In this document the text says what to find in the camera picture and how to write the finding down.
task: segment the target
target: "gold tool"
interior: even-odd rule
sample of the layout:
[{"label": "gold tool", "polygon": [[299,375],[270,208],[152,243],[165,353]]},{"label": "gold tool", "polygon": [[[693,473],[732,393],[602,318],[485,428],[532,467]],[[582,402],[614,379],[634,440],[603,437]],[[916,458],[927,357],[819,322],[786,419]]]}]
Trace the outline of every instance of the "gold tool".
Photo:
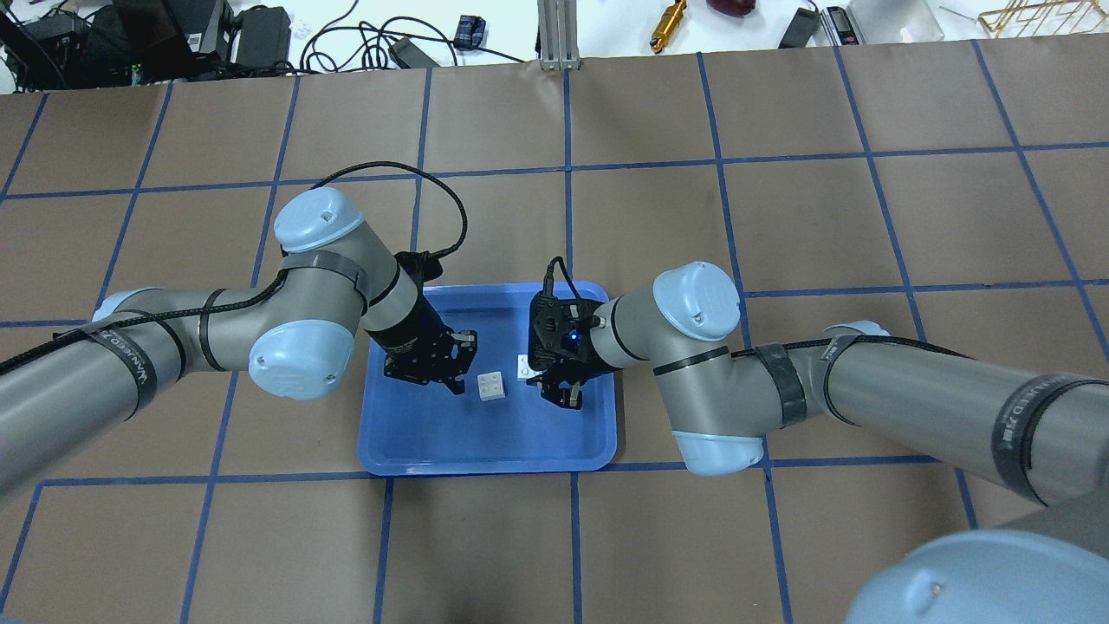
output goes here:
[{"label": "gold tool", "polygon": [[659,25],[654,27],[654,32],[651,34],[651,50],[655,54],[670,43],[670,38],[678,30],[678,24],[682,23],[686,4],[688,0],[674,0],[674,3],[662,12],[662,19],[659,20]]}]

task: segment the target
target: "white block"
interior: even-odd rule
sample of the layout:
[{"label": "white block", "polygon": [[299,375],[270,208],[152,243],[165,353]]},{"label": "white block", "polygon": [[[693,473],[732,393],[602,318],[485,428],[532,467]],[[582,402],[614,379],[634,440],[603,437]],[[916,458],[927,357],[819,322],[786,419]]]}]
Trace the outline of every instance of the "white block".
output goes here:
[{"label": "white block", "polygon": [[505,398],[505,385],[500,379],[500,371],[478,376],[478,397],[482,401]]},{"label": "white block", "polygon": [[528,365],[527,355],[519,356],[516,365],[516,379],[529,380],[533,377],[539,377],[539,371],[531,370],[531,367]]}]

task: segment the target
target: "red object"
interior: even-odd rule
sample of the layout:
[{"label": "red object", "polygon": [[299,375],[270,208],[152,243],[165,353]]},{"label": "red object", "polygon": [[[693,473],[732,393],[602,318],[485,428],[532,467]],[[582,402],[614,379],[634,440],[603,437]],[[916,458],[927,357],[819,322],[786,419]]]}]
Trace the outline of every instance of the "red object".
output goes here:
[{"label": "red object", "polygon": [[721,13],[742,18],[755,10],[755,0],[709,0],[709,6]]}]

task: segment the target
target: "wire rack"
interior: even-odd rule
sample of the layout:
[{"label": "wire rack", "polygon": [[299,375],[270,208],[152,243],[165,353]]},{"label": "wire rack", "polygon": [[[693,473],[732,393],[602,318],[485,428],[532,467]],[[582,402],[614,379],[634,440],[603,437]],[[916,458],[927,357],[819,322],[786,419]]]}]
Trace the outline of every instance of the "wire rack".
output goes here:
[{"label": "wire rack", "polygon": [[1109,16],[1098,0],[1010,0],[1005,9],[981,13],[978,21],[994,39],[1109,30]]}]

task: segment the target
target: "blue tray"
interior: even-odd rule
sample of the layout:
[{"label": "blue tray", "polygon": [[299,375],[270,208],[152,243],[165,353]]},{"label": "blue tray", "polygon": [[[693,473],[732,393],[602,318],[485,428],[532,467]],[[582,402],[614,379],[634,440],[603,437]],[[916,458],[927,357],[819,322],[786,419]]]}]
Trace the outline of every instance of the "blue tray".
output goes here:
[{"label": "blue tray", "polygon": [[[582,296],[608,300],[601,286],[576,283]],[[528,352],[528,304],[542,284],[489,284],[425,288],[444,323],[477,330],[478,354],[466,376],[466,395],[386,378],[385,354],[372,346],[358,430],[358,459],[383,477],[583,472],[612,460],[617,450],[612,376],[583,387],[581,411],[561,410],[517,379]],[[556,294],[569,296],[564,284]],[[500,371],[505,399],[482,402],[477,377]]]}]

